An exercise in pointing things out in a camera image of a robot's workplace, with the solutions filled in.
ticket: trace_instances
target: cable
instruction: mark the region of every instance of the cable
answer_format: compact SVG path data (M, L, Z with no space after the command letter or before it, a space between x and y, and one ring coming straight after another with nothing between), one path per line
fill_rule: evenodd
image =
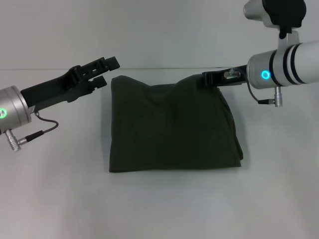
M57 121L51 120L51 119L49 119L49 120L48 120L48 119L44 119L44 118L42 118L42 117L40 116L40 113L39 113L39 112L35 112L34 114L35 114L35 116L37 116L38 119L41 120L41 121L50 122L50 123L55 123L55 126L54 126L54 127L43 131L43 133L49 133L49 132L51 132L52 130L58 128L59 123L58 123Z
M45 121L45 122L50 122L50 123L55 123L55 126L52 127L52 128L50 128L50 129L47 129L47 130L45 130L45 131L42 131L42 130L41 130L41 131L39 131L39 132L30 134L30 135L28 135L28 136L26 136L26 137L20 139L20 140L19 140L19 145L23 145L23 144L25 144L25 143L28 143L28 142L30 142L30 141L32 141L32 140L34 140L34 139L36 139L36 138L38 138L38 137L44 135L45 133L51 132L52 130L58 128L58 126L59 126L59 123L58 123L57 121L55 121L55 120L51 120L51 119L48 120L48 119L44 119L44 118L40 117L40 114L39 114L38 111L35 112L34 114L35 114L35 116L38 117L39 120Z
M250 83L248 81L246 73L243 70L239 69L239 68L234 68L234 70L240 72L240 74L245 78L245 80L247 82L247 85L248 85L249 93L251 94L251 96L254 98L255 101L260 102L260 100L256 98L256 96L254 95L254 93L251 90Z

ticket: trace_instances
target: metal cylinder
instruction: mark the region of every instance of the metal cylinder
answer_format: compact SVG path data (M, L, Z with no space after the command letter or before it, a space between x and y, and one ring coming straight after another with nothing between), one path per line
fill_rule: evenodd
M282 107L283 106L283 95L281 94L281 88L275 88L275 106Z
M8 138L8 142L12 148L12 150L14 152L17 152L21 149L18 140L16 139L16 137L13 135L12 131L9 129L5 132L7 138Z
M289 72L295 67L295 74L291 74L293 79L297 78L304 83L315 83L319 81L319 41L307 42L295 46L291 51L295 50L294 66L288 65Z
M247 64L247 78L256 89L274 88L277 85L273 81L270 72L270 59L274 51L254 55Z
M30 122L30 111L20 91L15 86L0 90L0 134Z

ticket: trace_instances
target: folded fabric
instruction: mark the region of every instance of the folded fabric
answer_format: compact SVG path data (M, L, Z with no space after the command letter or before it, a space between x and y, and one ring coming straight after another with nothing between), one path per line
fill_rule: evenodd
M112 80L110 172L241 166L230 108L218 88L196 86L202 77L158 86Z

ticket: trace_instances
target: green led ring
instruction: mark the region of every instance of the green led ring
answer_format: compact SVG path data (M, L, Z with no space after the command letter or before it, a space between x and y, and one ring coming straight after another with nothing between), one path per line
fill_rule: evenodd
M4 112L4 115L3 116L0 116L0 119L3 119L6 117L6 110L3 109L3 108L0 108L0 112L3 111Z

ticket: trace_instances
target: white background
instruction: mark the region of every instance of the white background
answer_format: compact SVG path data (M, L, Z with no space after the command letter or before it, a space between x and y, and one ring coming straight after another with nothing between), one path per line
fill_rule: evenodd
M222 88L242 167L108 173L113 77L174 83L276 48L277 32L242 13L245 0L11 0L0 7L0 88L25 89L99 57L122 70L108 86L41 111L60 127L18 153L0 137L0 238L319 238L319 84L259 106L247 86ZM307 1L301 40L319 39ZM127 68L202 68L142 70ZM255 90L260 99L272 90ZM33 117L18 137L50 125Z

